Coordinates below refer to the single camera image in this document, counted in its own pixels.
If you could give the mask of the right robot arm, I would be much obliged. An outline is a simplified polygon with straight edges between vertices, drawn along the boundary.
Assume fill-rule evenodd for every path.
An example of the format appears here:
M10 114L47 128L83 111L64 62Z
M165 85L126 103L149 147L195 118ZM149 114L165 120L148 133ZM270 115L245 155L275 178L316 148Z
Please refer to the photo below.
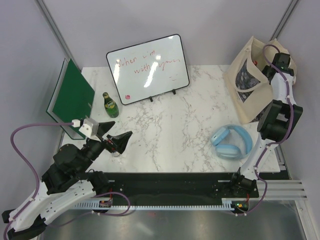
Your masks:
M254 191L261 167L272 151L289 138L302 116L303 108L293 96L295 77L290 62L288 53L278 52L262 71L272 86L274 99L258 122L259 135L254 148L230 180L229 191L235 197Z

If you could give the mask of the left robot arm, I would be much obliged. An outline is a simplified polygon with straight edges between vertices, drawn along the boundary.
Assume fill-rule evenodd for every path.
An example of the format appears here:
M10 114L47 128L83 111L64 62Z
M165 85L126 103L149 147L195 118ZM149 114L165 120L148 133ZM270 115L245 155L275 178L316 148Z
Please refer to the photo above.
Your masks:
M6 224L3 233L5 240L31 240L77 203L116 194L102 171L87 171L104 150L111 154L125 151L132 131L103 138L114 124L114 121L98 123L91 118L61 123L62 126L78 128L86 136L86 143L82 148L73 144L63 145L42 177L38 176L26 157L17 152L33 172L36 187L19 207L2 213Z

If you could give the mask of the small white blue can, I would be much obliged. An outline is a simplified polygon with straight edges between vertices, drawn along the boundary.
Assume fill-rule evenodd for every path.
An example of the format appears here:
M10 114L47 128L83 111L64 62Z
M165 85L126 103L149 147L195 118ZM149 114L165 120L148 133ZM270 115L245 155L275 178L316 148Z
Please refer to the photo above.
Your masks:
M119 157L119 156L121 155L121 153L119 153L118 151L114 150L114 151L111 153L111 155L116 158L116 157Z

